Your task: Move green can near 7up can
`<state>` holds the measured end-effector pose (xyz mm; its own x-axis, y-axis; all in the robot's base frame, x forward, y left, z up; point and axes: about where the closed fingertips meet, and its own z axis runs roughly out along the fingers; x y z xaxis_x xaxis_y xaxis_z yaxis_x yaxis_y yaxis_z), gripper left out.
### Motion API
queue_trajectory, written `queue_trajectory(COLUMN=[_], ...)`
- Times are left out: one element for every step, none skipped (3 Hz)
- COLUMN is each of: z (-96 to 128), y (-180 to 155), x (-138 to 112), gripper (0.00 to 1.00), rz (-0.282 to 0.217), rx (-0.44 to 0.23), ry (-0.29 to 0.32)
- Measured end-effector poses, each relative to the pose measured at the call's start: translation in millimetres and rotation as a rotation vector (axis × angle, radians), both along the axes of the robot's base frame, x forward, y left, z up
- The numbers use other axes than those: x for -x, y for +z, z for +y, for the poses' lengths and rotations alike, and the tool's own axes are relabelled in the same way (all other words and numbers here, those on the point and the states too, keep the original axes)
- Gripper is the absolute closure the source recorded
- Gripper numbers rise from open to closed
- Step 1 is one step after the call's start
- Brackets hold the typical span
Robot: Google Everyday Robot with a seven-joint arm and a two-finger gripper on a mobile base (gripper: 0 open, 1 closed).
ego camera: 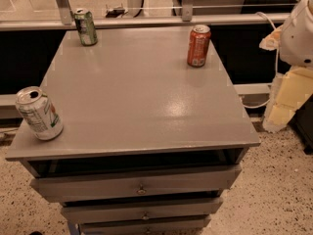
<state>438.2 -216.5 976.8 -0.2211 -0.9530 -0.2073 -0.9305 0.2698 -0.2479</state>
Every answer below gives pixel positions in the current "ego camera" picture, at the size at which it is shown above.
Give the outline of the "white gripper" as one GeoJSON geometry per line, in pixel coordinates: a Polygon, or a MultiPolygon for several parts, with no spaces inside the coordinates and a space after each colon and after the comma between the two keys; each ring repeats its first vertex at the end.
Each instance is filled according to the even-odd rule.
{"type": "Polygon", "coordinates": [[[313,0],[300,0],[283,27],[275,28],[259,47],[268,51],[280,48],[281,60],[292,66],[275,76],[264,113],[263,128],[275,133],[285,128],[313,95],[313,69],[305,68],[313,66],[313,0]]]}

